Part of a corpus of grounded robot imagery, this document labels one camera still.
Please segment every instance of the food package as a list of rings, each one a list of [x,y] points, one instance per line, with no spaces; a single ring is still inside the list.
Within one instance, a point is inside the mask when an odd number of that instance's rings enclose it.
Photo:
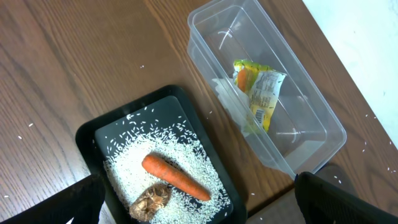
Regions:
[[[130,216],[143,222],[153,219],[156,212],[169,202],[170,190],[166,185],[155,184],[144,191],[130,206]]]
[[[234,84],[247,94],[250,110],[262,128],[268,132],[286,74],[250,60],[236,60],[234,68]],[[249,126],[254,125],[253,122],[248,122],[247,132],[252,129]]]
[[[271,70],[268,65],[259,65],[250,60],[235,60],[234,61],[234,84],[248,94],[254,82],[257,80],[259,72]]]

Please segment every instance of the yellow snack wrapper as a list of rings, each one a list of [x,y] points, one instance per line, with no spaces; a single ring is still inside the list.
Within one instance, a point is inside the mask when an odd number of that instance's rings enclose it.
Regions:
[[[235,60],[234,68],[234,84],[246,94],[257,80],[259,72],[271,70],[268,65],[260,65],[250,60]]]
[[[266,132],[268,132],[271,116],[278,102],[280,87],[285,77],[286,74],[275,70],[259,72],[248,94],[250,110]]]
[[[286,74],[250,60],[235,60],[234,68],[234,84],[247,94],[250,110],[262,128],[268,132]]]

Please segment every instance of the plastic tray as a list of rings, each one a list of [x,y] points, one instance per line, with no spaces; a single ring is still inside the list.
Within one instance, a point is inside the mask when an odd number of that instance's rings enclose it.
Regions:
[[[257,124],[245,139],[265,166],[293,179],[303,171],[315,173],[345,143],[341,123],[256,0],[211,1],[191,12],[188,25],[189,56],[232,119],[240,126]],[[230,80],[236,59],[287,74],[268,133]]]
[[[173,123],[173,119],[177,118],[176,113],[182,115],[183,119],[188,121],[186,125],[197,134],[207,156],[216,169],[228,193],[232,206],[217,213],[212,223],[244,223],[247,219],[247,212],[238,192],[208,139],[191,102],[184,91],[174,85],[165,86],[138,100],[89,121],[80,127],[76,133],[77,146],[90,172],[92,174],[99,174],[104,179],[106,187],[105,202],[116,222],[138,223],[138,221],[132,219],[128,215],[127,210],[123,207],[116,192],[113,190],[106,175],[106,171],[104,170],[103,161],[106,160],[105,155],[107,155],[106,144],[109,143],[109,141],[104,140],[104,137],[107,136],[107,139],[119,138],[119,134],[130,130],[131,127],[129,128],[129,125],[122,124],[122,119],[124,120],[128,114],[141,113],[140,119],[151,119],[150,117],[153,116],[154,113],[143,113],[144,108],[146,106],[149,107],[149,105],[151,109],[161,111],[161,113],[156,113],[159,122]]]

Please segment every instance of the black tray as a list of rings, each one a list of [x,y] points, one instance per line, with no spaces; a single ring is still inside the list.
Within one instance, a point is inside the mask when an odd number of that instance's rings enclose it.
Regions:
[[[127,131],[124,130],[126,126],[121,124],[122,121],[120,119],[131,113],[136,114],[139,110],[144,110],[148,105],[151,105],[148,110],[160,110],[158,109],[158,106],[162,107],[163,110],[167,109],[167,103],[176,104],[176,100],[178,109],[181,109],[181,113],[179,113],[179,115],[188,121],[186,124],[190,125],[192,131],[196,133],[197,138],[200,140],[207,156],[210,158],[210,161],[217,171],[220,180],[228,193],[229,199],[231,200],[229,208],[217,213],[212,223],[244,223],[247,219],[246,207],[238,195],[229,175],[225,171],[213,145],[208,139],[190,100],[186,96],[185,92],[175,85],[165,86],[153,93],[139,98],[138,100],[95,118],[94,120],[82,125],[76,133],[76,144],[87,163],[90,172],[92,174],[99,174],[104,180],[106,188],[105,202],[108,205],[116,223],[138,223],[138,221],[129,216],[108,180],[103,167],[103,161],[106,160],[106,155],[109,154],[105,145],[106,142],[103,140],[104,138],[99,138],[99,136],[107,136],[107,139],[119,138],[119,134]],[[159,122],[167,121],[167,117],[170,113],[162,113],[161,116],[163,118],[159,116],[159,113],[157,113]],[[142,113],[143,119],[148,119],[148,116],[151,116],[151,113]]]

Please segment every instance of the dried mushroom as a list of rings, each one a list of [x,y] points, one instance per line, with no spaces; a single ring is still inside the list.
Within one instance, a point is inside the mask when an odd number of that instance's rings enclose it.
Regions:
[[[144,222],[153,219],[156,212],[167,205],[170,195],[171,192],[166,185],[149,187],[130,206],[130,216]]]

